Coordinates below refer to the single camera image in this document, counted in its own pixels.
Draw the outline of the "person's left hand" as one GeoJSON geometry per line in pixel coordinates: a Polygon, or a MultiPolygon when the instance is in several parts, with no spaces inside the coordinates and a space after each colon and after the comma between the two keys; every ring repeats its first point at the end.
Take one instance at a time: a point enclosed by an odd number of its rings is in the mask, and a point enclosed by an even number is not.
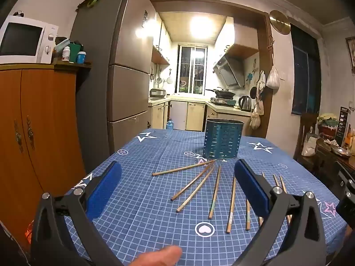
{"type": "Polygon", "coordinates": [[[182,249],[179,246],[167,246],[159,251],[139,255],[129,266],[173,266],[181,256],[182,249]]]}

